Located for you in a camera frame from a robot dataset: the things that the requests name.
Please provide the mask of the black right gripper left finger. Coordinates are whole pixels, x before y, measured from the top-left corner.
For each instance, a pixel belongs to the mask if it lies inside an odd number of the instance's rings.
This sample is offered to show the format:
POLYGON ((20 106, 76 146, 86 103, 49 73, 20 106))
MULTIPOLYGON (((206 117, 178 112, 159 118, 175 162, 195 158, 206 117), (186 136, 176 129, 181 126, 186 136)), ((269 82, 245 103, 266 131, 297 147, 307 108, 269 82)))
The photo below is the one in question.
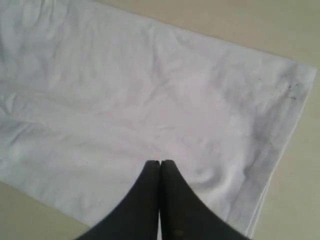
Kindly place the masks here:
POLYGON ((159 226, 160 163, 148 160, 132 188, 79 240, 156 240, 159 226))

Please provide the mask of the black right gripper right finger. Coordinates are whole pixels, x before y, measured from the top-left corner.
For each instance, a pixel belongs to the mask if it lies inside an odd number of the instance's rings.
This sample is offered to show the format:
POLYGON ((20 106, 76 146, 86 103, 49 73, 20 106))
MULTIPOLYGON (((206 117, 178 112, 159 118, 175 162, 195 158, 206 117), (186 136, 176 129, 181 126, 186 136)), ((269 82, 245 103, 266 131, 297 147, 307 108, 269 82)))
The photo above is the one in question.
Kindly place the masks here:
POLYGON ((159 196, 163 240, 248 239, 197 197, 173 160, 161 162, 159 196))

